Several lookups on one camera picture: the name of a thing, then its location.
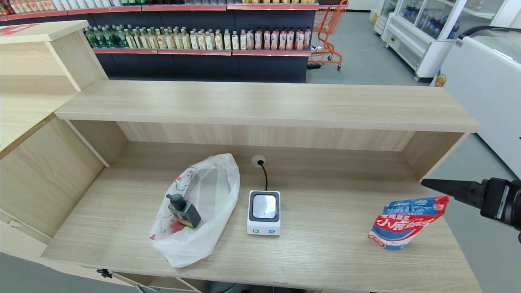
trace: refrigerator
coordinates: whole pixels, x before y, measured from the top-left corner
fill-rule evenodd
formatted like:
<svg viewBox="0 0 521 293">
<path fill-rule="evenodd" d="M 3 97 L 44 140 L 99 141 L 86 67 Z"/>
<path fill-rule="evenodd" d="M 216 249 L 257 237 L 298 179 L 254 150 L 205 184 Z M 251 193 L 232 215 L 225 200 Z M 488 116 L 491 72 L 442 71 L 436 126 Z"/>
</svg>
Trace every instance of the refrigerator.
<svg viewBox="0 0 521 293">
<path fill-rule="evenodd" d="M 399 0 L 381 39 L 414 70 L 433 78 L 456 37 L 477 26 L 508 27 L 521 0 Z"/>
<path fill-rule="evenodd" d="M 482 125 L 477 134 L 521 178 L 521 29 L 461 34 L 431 83 Z"/>
</svg>

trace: glass door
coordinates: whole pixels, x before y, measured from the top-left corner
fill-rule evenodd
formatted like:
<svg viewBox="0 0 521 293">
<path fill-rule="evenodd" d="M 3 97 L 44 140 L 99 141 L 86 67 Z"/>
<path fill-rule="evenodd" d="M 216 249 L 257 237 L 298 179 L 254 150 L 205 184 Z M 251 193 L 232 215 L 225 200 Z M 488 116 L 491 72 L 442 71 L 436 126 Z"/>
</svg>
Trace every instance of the glass door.
<svg viewBox="0 0 521 293">
<path fill-rule="evenodd" d="M 405 0 L 397 14 L 407 21 L 415 23 L 423 3 L 423 0 Z"/>
<path fill-rule="evenodd" d="M 398 0 L 386 0 L 383 3 L 382 12 L 380 13 L 380 15 L 389 17 L 389 13 L 394 12 L 394 10 L 396 9 L 397 3 Z"/>
<path fill-rule="evenodd" d="M 424 33 L 437 40 L 451 14 L 456 0 L 426 0 L 424 9 L 414 23 Z"/>
<path fill-rule="evenodd" d="M 489 26 L 505 0 L 468 0 L 449 34 L 449 39 L 473 27 Z"/>
</svg>

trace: black cable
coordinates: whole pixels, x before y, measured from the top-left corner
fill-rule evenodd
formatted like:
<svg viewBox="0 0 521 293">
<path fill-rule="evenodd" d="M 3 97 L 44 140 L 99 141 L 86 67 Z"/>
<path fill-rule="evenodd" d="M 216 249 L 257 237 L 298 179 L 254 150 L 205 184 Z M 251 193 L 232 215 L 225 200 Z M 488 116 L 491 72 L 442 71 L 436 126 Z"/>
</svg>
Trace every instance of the black cable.
<svg viewBox="0 0 521 293">
<path fill-rule="evenodd" d="M 264 169 L 264 162 L 259 160 L 257 161 L 257 164 L 259 164 L 262 167 L 262 170 L 264 171 L 264 178 L 266 178 L 266 188 L 264 190 L 268 190 L 268 175 L 266 174 L 266 169 Z"/>
</svg>

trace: beverage cooler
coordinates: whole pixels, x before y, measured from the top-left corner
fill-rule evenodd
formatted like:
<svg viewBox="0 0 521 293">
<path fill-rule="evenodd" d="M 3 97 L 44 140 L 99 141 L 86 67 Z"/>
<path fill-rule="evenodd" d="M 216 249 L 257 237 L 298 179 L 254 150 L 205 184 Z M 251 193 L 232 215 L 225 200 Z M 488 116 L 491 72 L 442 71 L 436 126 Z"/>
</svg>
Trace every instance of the beverage cooler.
<svg viewBox="0 0 521 293">
<path fill-rule="evenodd" d="M 458 32 L 508 27 L 520 9 L 521 0 L 399 0 L 381 39 L 414 69 L 415 81 L 433 78 Z"/>
<path fill-rule="evenodd" d="M 379 15 L 376 19 L 374 30 L 377 34 L 382 35 L 383 28 L 386 26 L 389 14 L 394 12 L 399 0 L 384 0 L 382 8 L 378 11 Z"/>
</svg>

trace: blue and red package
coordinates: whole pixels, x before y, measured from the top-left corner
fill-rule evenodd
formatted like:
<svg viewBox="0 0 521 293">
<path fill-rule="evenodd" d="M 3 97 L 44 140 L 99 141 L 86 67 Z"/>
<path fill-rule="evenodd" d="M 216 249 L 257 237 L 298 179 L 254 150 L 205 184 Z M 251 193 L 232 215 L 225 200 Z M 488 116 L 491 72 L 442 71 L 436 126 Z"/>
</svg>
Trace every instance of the blue and red package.
<svg viewBox="0 0 521 293">
<path fill-rule="evenodd" d="M 393 201 L 376 218 L 368 237 L 386 249 L 402 249 L 445 213 L 448 202 L 449 196 Z"/>
</svg>

